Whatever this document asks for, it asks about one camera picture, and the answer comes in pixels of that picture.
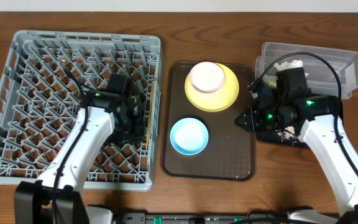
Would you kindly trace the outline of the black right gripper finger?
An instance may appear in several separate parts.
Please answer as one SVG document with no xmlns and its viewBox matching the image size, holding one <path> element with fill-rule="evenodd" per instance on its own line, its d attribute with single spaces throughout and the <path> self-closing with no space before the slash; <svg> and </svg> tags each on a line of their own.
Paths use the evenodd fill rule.
<svg viewBox="0 0 358 224">
<path fill-rule="evenodd" d="M 247 121 L 251 119 L 252 115 L 252 108 L 248 107 L 246 108 L 235 120 L 236 121 Z"/>
<path fill-rule="evenodd" d="M 234 120 L 235 125 L 242 128 L 245 131 L 253 131 L 254 125 L 253 120 L 249 117 L 239 117 Z"/>
</svg>

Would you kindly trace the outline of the yellow plate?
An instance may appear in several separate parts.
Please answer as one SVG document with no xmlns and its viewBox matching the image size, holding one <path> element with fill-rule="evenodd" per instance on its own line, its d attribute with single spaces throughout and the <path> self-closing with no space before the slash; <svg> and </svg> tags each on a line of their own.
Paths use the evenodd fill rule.
<svg viewBox="0 0 358 224">
<path fill-rule="evenodd" d="M 227 66 L 218 64 L 225 74 L 224 85 L 214 93 L 201 93 L 190 84 L 190 75 L 185 80 L 185 93 L 189 101 L 197 108 L 207 112 L 222 111 L 230 107 L 239 94 L 239 81 Z"/>
</svg>

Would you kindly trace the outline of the colourful snack wrapper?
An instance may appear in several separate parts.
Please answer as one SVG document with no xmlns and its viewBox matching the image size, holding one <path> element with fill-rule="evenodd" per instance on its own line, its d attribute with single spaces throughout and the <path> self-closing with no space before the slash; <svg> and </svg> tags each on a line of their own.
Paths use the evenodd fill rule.
<svg viewBox="0 0 358 224">
<path fill-rule="evenodd" d="M 267 79 L 267 85 L 268 85 L 270 88 L 276 89 L 276 88 L 277 88 L 276 78 L 275 78 L 275 77 L 269 77 L 269 78 Z"/>
</svg>

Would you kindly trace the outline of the light blue bowl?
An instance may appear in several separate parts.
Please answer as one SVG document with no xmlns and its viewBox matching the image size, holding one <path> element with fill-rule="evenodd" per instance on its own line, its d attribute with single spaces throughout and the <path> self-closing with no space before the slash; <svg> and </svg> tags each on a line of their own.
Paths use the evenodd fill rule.
<svg viewBox="0 0 358 224">
<path fill-rule="evenodd" d="M 196 118 L 178 120 L 170 130 L 170 142 L 176 152 L 194 156 L 203 151 L 209 141 L 206 125 Z"/>
</svg>

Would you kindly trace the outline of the white paper napkin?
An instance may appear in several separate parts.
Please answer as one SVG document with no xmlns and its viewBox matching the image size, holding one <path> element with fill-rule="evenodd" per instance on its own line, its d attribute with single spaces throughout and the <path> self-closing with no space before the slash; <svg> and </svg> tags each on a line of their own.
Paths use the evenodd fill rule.
<svg viewBox="0 0 358 224">
<path fill-rule="evenodd" d="M 275 63 L 273 65 L 278 71 L 291 69 L 291 68 L 300 68 L 303 66 L 303 62 L 301 60 L 292 60 L 291 62 L 283 62 L 281 64 Z"/>
</svg>

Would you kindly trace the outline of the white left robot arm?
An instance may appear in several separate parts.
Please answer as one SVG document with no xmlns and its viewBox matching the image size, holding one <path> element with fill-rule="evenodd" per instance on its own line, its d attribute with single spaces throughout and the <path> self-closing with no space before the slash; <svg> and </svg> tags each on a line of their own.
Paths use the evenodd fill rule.
<svg viewBox="0 0 358 224">
<path fill-rule="evenodd" d="M 138 91 L 129 77 L 112 74 L 105 89 L 80 92 L 82 105 L 62 148 L 34 183 L 22 181 L 16 188 L 16 223 L 113 222 L 110 209 L 86 207 L 81 194 L 107 140 L 120 145 L 144 137 Z"/>
</svg>

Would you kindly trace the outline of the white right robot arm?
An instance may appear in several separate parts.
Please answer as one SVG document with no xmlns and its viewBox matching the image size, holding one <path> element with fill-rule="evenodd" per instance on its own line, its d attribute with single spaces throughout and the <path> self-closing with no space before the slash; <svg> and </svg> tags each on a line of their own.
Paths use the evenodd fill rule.
<svg viewBox="0 0 358 224">
<path fill-rule="evenodd" d="M 258 78 L 250 89 L 258 95 L 255 106 L 239 115 L 235 124 L 249 133 L 272 134 L 287 127 L 312 150 L 332 188 L 340 214 L 358 217 L 358 154 L 341 120 L 342 103 L 335 96 L 315 95 L 303 68 L 276 73 L 276 89 Z"/>
</svg>

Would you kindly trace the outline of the black waste tray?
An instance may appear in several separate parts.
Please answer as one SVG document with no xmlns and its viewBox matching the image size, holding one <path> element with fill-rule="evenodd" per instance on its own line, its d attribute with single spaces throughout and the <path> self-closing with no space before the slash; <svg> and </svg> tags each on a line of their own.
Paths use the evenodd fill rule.
<svg viewBox="0 0 358 224">
<path fill-rule="evenodd" d="M 289 126 L 301 135 L 305 121 L 312 121 L 318 116 L 339 114 L 343 118 L 343 106 L 338 106 L 339 98 L 329 95 L 310 95 L 308 97 L 280 99 L 277 103 L 264 109 L 271 110 L 271 128 L 257 131 L 257 138 L 262 142 L 291 146 L 280 142 L 277 131 Z"/>
</svg>

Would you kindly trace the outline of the clear plastic waste bin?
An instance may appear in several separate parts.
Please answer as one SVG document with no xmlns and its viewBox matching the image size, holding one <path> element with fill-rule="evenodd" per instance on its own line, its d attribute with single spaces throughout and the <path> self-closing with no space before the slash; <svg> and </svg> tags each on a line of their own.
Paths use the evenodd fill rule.
<svg viewBox="0 0 358 224">
<path fill-rule="evenodd" d="M 331 49 L 309 45 L 266 42 L 262 46 L 262 55 L 257 57 L 255 77 L 276 59 L 293 52 L 309 52 L 325 59 L 336 71 L 341 83 L 341 96 L 348 99 L 358 89 L 358 52 L 342 49 Z M 312 93 L 337 96 L 337 81 L 326 64 L 317 58 L 307 55 L 296 55 L 285 58 L 278 63 L 301 60 L 305 70 L 306 81 Z"/>
</svg>

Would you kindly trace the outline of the grey dishwasher rack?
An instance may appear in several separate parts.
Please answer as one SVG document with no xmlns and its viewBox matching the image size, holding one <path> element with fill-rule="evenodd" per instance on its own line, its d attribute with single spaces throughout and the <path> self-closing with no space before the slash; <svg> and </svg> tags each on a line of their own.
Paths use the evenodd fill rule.
<svg viewBox="0 0 358 224">
<path fill-rule="evenodd" d="M 138 88 L 144 138 L 106 143 L 88 174 L 88 189 L 148 191 L 155 178 L 163 51 L 152 35 L 20 30 L 0 81 L 0 184 L 33 182 L 51 164 L 74 126 L 83 90 L 106 88 L 113 73 Z M 149 148 L 145 149 L 155 77 Z"/>
</svg>

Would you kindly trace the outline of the leftover rice food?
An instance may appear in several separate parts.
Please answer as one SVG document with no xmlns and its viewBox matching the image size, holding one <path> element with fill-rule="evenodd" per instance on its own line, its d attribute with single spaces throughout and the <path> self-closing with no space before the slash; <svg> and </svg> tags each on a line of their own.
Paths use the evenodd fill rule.
<svg viewBox="0 0 358 224">
<path fill-rule="evenodd" d="M 295 133 L 293 126 L 286 127 L 277 131 L 278 138 L 281 143 L 292 146 L 305 146 L 305 142 L 300 135 Z"/>
</svg>

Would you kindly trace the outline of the dark brown serving tray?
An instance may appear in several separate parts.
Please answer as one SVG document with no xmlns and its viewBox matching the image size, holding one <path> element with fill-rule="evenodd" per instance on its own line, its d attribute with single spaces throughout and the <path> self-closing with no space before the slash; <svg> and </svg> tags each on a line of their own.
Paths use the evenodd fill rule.
<svg viewBox="0 0 358 224">
<path fill-rule="evenodd" d="M 192 105 L 185 95 L 185 79 L 193 66 L 193 62 L 177 62 L 169 71 L 162 169 L 175 177 L 246 181 L 255 173 L 256 138 L 236 126 L 234 120 L 250 105 L 247 86 L 254 72 L 246 65 L 229 64 L 239 80 L 239 95 L 229 108 L 206 112 Z M 183 118 L 196 118 L 208 129 L 206 147 L 192 156 L 177 152 L 170 142 L 171 128 Z"/>
</svg>

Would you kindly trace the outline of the wooden chopstick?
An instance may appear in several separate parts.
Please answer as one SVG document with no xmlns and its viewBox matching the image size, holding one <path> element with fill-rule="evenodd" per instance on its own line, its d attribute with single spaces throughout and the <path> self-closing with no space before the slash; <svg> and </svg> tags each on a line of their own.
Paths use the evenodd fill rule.
<svg viewBox="0 0 358 224">
<path fill-rule="evenodd" d="M 148 123 L 147 123 L 147 135 L 146 135 L 146 145 L 145 149 L 148 150 L 149 148 L 149 139 L 150 139 L 150 133 L 151 133 L 151 122 L 152 122 L 152 108 L 153 108 L 153 92 L 154 92 L 154 86 L 155 86 L 155 77 L 152 81 L 152 88 L 151 88 L 151 95 L 150 95 L 150 104 L 149 104 L 149 117 L 148 117 Z"/>
</svg>

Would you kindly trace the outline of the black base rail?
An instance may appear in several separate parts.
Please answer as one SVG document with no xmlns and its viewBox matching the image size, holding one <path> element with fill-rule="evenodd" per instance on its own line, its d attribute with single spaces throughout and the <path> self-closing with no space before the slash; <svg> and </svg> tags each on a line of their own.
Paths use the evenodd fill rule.
<svg viewBox="0 0 358 224">
<path fill-rule="evenodd" d="M 102 206 L 89 206 L 90 223 L 105 224 L 230 224 L 230 223 L 341 223 L 340 218 L 323 215 L 310 208 L 284 214 L 261 210 L 246 215 L 115 213 Z"/>
</svg>

